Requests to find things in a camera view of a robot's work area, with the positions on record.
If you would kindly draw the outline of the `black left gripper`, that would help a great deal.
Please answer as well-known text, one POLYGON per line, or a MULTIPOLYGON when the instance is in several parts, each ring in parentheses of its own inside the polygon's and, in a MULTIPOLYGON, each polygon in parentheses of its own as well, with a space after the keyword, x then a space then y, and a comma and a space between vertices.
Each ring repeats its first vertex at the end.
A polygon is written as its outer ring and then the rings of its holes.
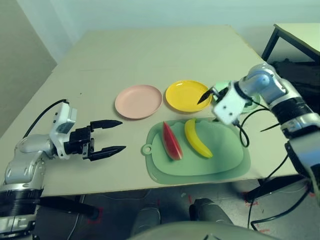
POLYGON ((109 158, 126 148, 126 146, 110 146, 100 151, 94 151, 94 139, 91 133, 94 129, 108 129, 121 125, 123 122, 118 120, 97 120, 91 121, 86 127, 77 128, 69 135, 69 141, 65 142, 65 153, 67 155, 82 155, 83 159, 97 161, 109 158))

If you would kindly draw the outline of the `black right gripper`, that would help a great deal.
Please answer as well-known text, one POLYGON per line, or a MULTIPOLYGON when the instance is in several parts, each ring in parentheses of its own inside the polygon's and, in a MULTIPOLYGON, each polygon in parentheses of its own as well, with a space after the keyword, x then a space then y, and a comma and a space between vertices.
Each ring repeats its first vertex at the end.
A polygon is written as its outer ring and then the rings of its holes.
POLYGON ((212 88, 209 88, 201 97, 200 99, 198 100, 197 104, 201 104, 202 102, 204 102, 206 99, 208 99, 212 94, 213 94, 213 98, 216 100, 216 101, 220 101, 222 98, 225 97, 225 95, 227 94, 228 92, 228 87, 224 87, 223 89, 221 90, 218 90, 216 87, 212 87, 212 88))

